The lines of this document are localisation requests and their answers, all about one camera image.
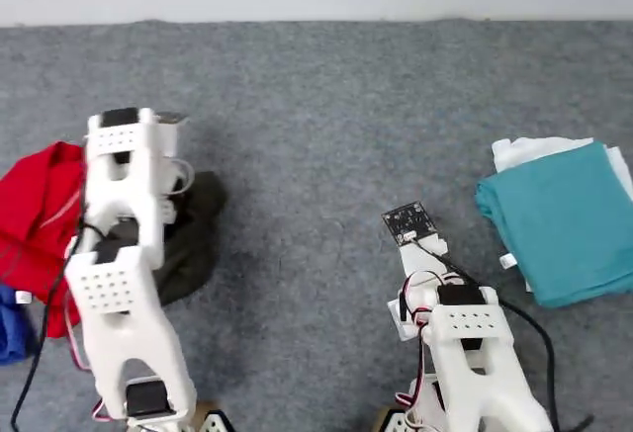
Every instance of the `floor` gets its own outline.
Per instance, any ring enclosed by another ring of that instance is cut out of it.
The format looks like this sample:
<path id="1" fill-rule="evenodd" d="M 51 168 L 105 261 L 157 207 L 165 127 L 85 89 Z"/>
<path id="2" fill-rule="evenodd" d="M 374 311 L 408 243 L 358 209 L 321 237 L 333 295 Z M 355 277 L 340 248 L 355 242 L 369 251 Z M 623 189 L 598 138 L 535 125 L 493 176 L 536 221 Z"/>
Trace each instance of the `floor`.
<path id="1" fill-rule="evenodd" d="M 367 431 L 414 375 L 386 303 L 403 280 L 380 214 L 422 199 L 455 260 L 549 330 L 561 420 L 633 421 L 633 296 L 535 305 L 477 212 L 502 137 L 594 136 L 633 161 L 633 24 L 219 24 L 0 30 L 0 170 L 129 105 L 189 115 L 181 155 L 230 201 L 212 280 L 167 308 L 200 397 L 238 431 Z M 540 339 L 511 317 L 539 399 Z M 0 429 L 29 364 L 0 369 Z M 23 431 L 91 422 L 93 380 L 49 341 Z"/>

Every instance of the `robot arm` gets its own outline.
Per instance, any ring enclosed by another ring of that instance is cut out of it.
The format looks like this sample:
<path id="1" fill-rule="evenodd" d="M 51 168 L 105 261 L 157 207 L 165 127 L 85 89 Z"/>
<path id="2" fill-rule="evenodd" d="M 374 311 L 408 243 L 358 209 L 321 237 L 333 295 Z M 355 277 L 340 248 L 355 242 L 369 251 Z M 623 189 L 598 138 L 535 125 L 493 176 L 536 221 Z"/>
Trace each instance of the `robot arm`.
<path id="1" fill-rule="evenodd" d="M 152 277 L 163 263 L 163 225 L 173 222 L 165 194 L 178 179 L 167 158 L 175 149 L 176 126 L 164 126 L 147 108 L 90 118 L 85 221 L 98 230 L 85 230 L 65 276 L 109 415 L 128 420 L 131 429 L 192 432 L 196 391 Z M 98 231 L 107 235 L 121 217 L 136 219 L 137 242 L 100 239 Z M 142 360 L 156 376 L 125 383 L 129 359 Z"/>
<path id="2" fill-rule="evenodd" d="M 547 413 L 523 375 L 495 290 L 465 283 L 431 254 L 444 255 L 447 247 L 429 228 L 430 220 L 420 221 L 422 214 L 421 205 L 413 204 L 385 215 L 407 278 L 389 310 L 403 341 L 419 338 L 428 346 L 435 374 L 422 373 L 418 394 L 420 377 L 412 382 L 415 402 L 392 415 L 384 430 L 405 432 L 408 424 L 478 432 L 483 423 L 486 432 L 551 432 Z"/>

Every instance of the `folded towel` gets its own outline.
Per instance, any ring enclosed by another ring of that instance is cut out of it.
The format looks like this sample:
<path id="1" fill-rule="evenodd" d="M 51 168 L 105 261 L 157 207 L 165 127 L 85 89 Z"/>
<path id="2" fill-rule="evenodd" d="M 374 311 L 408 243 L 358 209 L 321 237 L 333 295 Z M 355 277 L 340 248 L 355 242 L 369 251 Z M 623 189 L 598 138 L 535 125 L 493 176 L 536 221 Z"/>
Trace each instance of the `folded towel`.
<path id="1" fill-rule="evenodd" d="M 602 143 L 504 170 L 476 200 L 542 305 L 633 289 L 633 202 Z"/>
<path id="2" fill-rule="evenodd" d="M 13 289 L 0 284 L 0 366 L 28 356 L 31 327 Z"/>

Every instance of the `blue cloth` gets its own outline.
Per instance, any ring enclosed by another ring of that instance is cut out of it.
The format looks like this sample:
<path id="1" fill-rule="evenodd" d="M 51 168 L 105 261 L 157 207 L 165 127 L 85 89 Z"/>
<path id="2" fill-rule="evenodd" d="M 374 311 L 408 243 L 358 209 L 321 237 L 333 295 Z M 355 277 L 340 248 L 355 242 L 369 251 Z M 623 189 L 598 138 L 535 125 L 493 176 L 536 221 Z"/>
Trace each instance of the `blue cloth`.
<path id="1" fill-rule="evenodd" d="M 31 327 L 13 289 L 0 284 L 0 366 L 28 356 Z"/>
<path id="2" fill-rule="evenodd" d="M 633 202 L 602 143 L 498 173 L 476 200 L 540 304 L 633 289 Z"/>

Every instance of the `black circuit board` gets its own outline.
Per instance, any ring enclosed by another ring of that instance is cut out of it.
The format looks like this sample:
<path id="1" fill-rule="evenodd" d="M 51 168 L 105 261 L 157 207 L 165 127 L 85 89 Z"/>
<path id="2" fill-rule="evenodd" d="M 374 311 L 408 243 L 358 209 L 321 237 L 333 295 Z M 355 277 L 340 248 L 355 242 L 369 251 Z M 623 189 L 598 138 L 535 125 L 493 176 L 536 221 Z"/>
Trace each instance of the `black circuit board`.
<path id="1" fill-rule="evenodd" d="M 383 221 L 389 228 L 398 246 L 410 242 L 405 234 L 415 231 L 414 239 L 422 239 L 437 232 L 435 224 L 421 202 L 413 202 L 383 214 Z"/>

